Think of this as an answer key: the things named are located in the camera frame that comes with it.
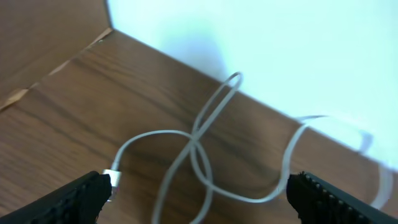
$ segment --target wooden panel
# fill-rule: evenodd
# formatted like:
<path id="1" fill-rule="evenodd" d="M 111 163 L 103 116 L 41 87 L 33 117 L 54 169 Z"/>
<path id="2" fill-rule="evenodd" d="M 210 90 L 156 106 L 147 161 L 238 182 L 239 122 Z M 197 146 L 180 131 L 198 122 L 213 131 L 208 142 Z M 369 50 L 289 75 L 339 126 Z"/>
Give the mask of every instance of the wooden panel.
<path id="1" fill-rule="evenodd" d="M 88 171 L 109 167 L 118 147 L 137 134 L 189 131 L 218 85 L 125 35 L 111 34 L 0 114 L 0 215 Z M 216 183 L 250 197 L 268 194 L 297 128 L 295 121 L 238 94 L 201 140 Z M 117 199 L 104 206 L 98 223 L 150 223 L 160 181 L 186 142 L 160 135 L 131 146 L 121 163 Z M 375 164 L 313 131 L 300 140 L 292 167 L 365 202 L 377 191 Z M 204 187 L 186 161 L 174 178 L 162 223 L 188 223 L 203 196 Z M 385 211 L 398 216 L 397 203 L 396 192 Z M 216 195 L 205 220 L 264 222 L 300 223 L 285 195 L 262 204 Z"/>
<path id="2" fill-rule="evenodd" d="M 0 1 L 0 99 L 48 75 L 108 26 L 104 1 Z"/>

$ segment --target white cable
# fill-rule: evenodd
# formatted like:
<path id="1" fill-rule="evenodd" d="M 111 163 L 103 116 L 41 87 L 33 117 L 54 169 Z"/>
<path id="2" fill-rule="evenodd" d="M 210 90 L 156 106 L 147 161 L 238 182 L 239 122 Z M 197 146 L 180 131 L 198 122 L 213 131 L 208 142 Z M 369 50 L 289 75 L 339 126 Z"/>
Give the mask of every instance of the white cable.
<path id="1" fill-rule="evenodd" d="M 210 105 L 214 102 L 215 98 L 221 93 L 222 89 L 228 85 L 228 83 L 234 79 L 235 77 L 238 78 L 238 81 L 236 84 L 230 89 L 230 91 L 227 93 L 227 95 L 221 100 L 221 103 L 216 107 L 216 109 L 209 115 L 209 118 L 202 124 L 202 126 L 199 127 L 199 124 L 201 123 L 205 113 L 207 112 L 208 108 Z M 121 157 L 123 155 L 123 152 L 126 150 L 126 148 L 133 143 L 134 141 L 150 136 L 153 134 L 179 134 L 182 136 L 185 136 L 189 138 L 189 142 L 187 145 L 183 148 L 183 150 L 180 152 L 180 154 L 177 156 L 177 158 L 173 161 L 172 165 L 169 167 L 167 170 L 163 181 L 160 185 L 159 188 L 159 193 L 158 197 L 155 202 L 155 207 L 154 211 L 152 214 L 152 224 L 159 224 L 160 223 L 160 215 L 162 212 L 162 208 L 165 202 L 165 197 L 167 195 L 167 191 L 169 189 L 169 185 L 173 179 L 173 176 L 175 175 L 178 167 L 181 165 L 183 160 L 190 155 L 190 160 L 191 164 L 193 167 L 193 170 L 200 180 L 205 186 L 206 186 L 206 196 L 205 196 L 205 201 L 203 202 L 203 205 L 198 213 L 198 215 L 195 217 L 193 221 L 191 221 L 192 224 L 197 224 L 200 223 L 204 217 L 207 214 L 207 211 L 210 208 L 211 201 L 213 198 L 213 191 L 217 192 L 221 195 L 224 195 L 226 197 L 230 197 L 236 200 L 240 200 L 243 202 L 250 202 L 250 203 L 262 203 L 262 202 L 268 202 L 274 198 L 276 198 L 279 194 L 281 194 L 284 189 L 286 188 L 287 181 L 289 179 L 290 175 L 290 160 L 292 157 L 292 153 L 294 150 L 294 147 L 297 143 L 297 141 L 300 139 L 300 136 L 304 133 L 304 131 L 311 125 L 311 122 L 315 119 L 318 118 L 326 118 L 327 116 L 312 116 L 311 119 L 312 121 L 304 123 L 301 125 L 301 127 L 296 130 L 294 133 L 292 139 L 289 141 L 287 148 L 284 152 L 283 158 L 282 158 L 282 168 L 280 172 L 280 179 L 279 183 L 277 184 L 276 188 L 267 196 L 263 198 L 247 198 L 238 194 L 234 194 L 232 192 L 228 192 L 227 190 L 224 190 L 215 184 L 213 184 L 213 175 L 211 171 L 211 164 L 210 161 L 206 155 L 206 152 L 203 148 L 203 146 L 200 144 L 199 139 L 203 136 L 205 131 L 210 127 L 212 122 L 216 119 L 218 114 L 221 112 L 221 110 L 225 107 L 225 105 L 228 103 L 228 101 L 233 97 L 233 95 L 237 92 L 239 86 L 242 84 L 242 74 L 237 72 L 233 75 L 231 75 L 215 92 L 214 94 L 210 97 L 210 99 L 207 101 L 207 103 L 204 105 L 202 110 L 199 112 L 192 128 L 192 133 L 186 133 L 183 131 L 177 131 L 177 130 L 161 130 L 161 131 L 151 131 L 148 133 L 140 134 L 136 137 L 131 138 L 127 142 L 125 142 L 119 149 L 118 153 L 116 154 L 115 160 L 111 166 L 111 170 L 118 170 L 119 163 L 121 160 Z M 197 159 L 197 153 L 199 153 L 199 156 L 203 162 L 203 166 L 205 168 L 205 174 L 204 175 L 200 169 L 200 166 L 198 164 L 198 159 Z M 379 184 L 379 192 L 377 193 L 377 197 L 375 200 L 372 202 L 371 206 L 380 209 L 389 199 L 390 194 L 392 192 L 392 175 L 389 173 L 389 171 L 383 167 L 380 166 L 380 184 Z"/>

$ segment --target white backdrop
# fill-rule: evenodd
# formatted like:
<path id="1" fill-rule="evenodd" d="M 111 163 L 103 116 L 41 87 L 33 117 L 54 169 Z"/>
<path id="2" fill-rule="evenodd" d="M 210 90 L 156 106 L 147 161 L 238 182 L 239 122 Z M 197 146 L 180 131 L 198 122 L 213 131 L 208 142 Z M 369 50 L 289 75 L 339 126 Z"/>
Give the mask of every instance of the white backdrop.
<path id="1" fill-rule="evenodd" d="M 245 74 L 241 91 L 293 118 L 329 114 L 374 135 L 398 169 L 396 0 L 111 0 L 115 29 L 203 73 Z M 360 135 L 317 123 L 356 148 Z"/>

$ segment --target cable connector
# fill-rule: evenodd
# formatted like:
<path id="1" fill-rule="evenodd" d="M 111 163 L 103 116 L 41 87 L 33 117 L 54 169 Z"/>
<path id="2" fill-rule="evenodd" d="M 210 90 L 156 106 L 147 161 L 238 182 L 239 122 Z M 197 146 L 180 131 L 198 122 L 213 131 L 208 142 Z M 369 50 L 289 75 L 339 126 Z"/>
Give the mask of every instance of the cable connector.
<path id="1" fill-rule="evenodd" d="M 122 172 L 117 170 L 105 169 L 102 174 L 108 174 L 111 177 L 112 192 L 108 201 L 111 202 L 116 197 L 116 192 L 119 188 L 119 180 Z"/>

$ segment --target charging cable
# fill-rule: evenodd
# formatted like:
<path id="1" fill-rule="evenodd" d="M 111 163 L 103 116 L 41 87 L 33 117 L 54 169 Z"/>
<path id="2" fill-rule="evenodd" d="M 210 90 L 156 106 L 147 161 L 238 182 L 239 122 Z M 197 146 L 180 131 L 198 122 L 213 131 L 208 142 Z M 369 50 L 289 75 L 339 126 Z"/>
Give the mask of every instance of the charging cable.
<path id="1" fill-rule="evenodd" d="M 226 94 L 226 96 L 221 100 L 219 105 L 217 105 L 217 107 L 211 112 L 208 119 L 205 120 L 203 122 L 203 124 L 200 126 L 204 115 L 206 114 L 206 112 L 208 111 L 208 108 L 214 102 L 216 97 L 218 97 L 218 95 L 221 93 L 223 88 L 228 86 L 230 81 L 235 78 L 237 79 L 236 83 L 232 86 L 232 88 Z M 236 72 L 233 75 L 231 75 L 224 83 L 221 84 L 221 86 L 214 92 L 214 94 L 210 97 L 210 99 L 206 102 L 204 107 L 199 112 L 199 114 L 193 124 L 192 133 L 186 133 L 184 131 L 178 131 L 178 130 L 151 131 L 148 133 L 140 134 L 140 135 L 135 136 L 135 137 L 131 138 L 130 140 L 126 141 L 120 147 L 118 153 L 116 154 L 116 157 L 114 159 L 114 162 L 112 163 L 111 169 L 104 170 L 104 174 L 109 174 L 111 176 L 111 184 L 113 187 L 111 199 L 114 198 L 114 196 L 116 194 L 117 187 L 119 185 L 119 180 L 121 177 L 121 172 L 119 171 L 119 163 L 122 158 L 123 152 L 134 141 L 136 141 L 140 138 L 146 137 L 146 136 L 154 135 L 154 134 L 179 134 L 179 135 L 189 138 L 189 142 L 182 149 L 182 151 L 177 156 L 177 158 L 175 158 L 172 165 L 169 167 L 166 174 L 164 175 L 164 178 L 163 178 L 162 183 L 159 188 L 159 193 L 158 193 L 157 199 L 155 201 L 154 211 L 152 213 L 152 224 L 160 223 L 160 215 L 162 213 L 162 209 L 164 206 L 165 198 L 166 198 L 170 183 L 171 183 L 173 176 L 175 175 L 178 167 L 181 165 L 183 160 L 188 155 L 190 156 L 192 168 L 193 168 L 193 171 L 195 172 L 195 175 L 198 177 L 199 181 L 203 185 L 206 186 L 205 201 L 203 202 L 203 205 L 201 206 L 201 209 L 198 212 L 198 215 L 195 217 L 194 220 L 192 220 L 190 222 L 191 224 L 198 224 L 204 219 L 208 210 L 210 209 L 211 201 L 213 199 L 213 192 L 217 192 L 226 197 L 240 200 L 243 202 L 249 202 L 249 203 L 268 202 L 268 201 L 276 198 L 278 195 L 280 195 L 285 190 L 287 181 L 289 179 L 290 161 L 291 161 L 292 153 L 293 153 L 293 150 L 294 150 L 294 147 L 295 147 L 297 141 L 300 139 L 300 137 L 304 133 L 304 131 L 311 125 L 313 120 L 318 119 L 318 118 L 326 118 L 327 116 L 314 116 L 311 119 L 311 121 L 306 122 L 303 125 L 301 125 L 301 127 L 299 127 L 298 130 L 294 133 L 292 139 L 289 141 L 289 143 L 287 145 L 287 148 L 286 148 L 283 158 L 282 158 L 282 168 L 281 168 L 281 172 L 280 172 L 279 183 L 277 184 L 276 188 L 269 195 L 267 195 L 263 198 L 248 198 L 248 197 L 244 197 L 244 196 L 229 192 L 227 190 L 224 190 L 224 189 L 216 186 L 213 183 L 213 174 L 211 171 L 211 164 L 210 164 L 210 161 L 206 155 L 206 152 L 205 152 L 203 146 L 199 142 L 199 139 L 203 136 L 203 134 L 206 132 L 206 130 L 210 127 L 210 125 L 213 123 L 213 121 L 216 119 L 216 117 L 219 115 L 219 113 L 225 107 L 225 105 L 228 103 L 228 101 L 230 99 L 232 99 L 232 97 L 234 96 L 234 94 L 237 92 L 240 85 L 242 84 L 242 81 L 243 81 L 243 75 L 240 72 Z M 203 173 L 200 169 L 197 155 L 199 155 L 199 157 L 203 163 L 205 173 Z M 373 206 L 376 209 L 382 208 L 382 206 L 389 199 L 391 192 L 392 192 L 392 173 L 388 169 L 384 168 L 381 165 L 379 166 L 379 170 L 380 170 L 379 191 L 377 193 L 375 200 L 371 204 L 371 206 Z"/>

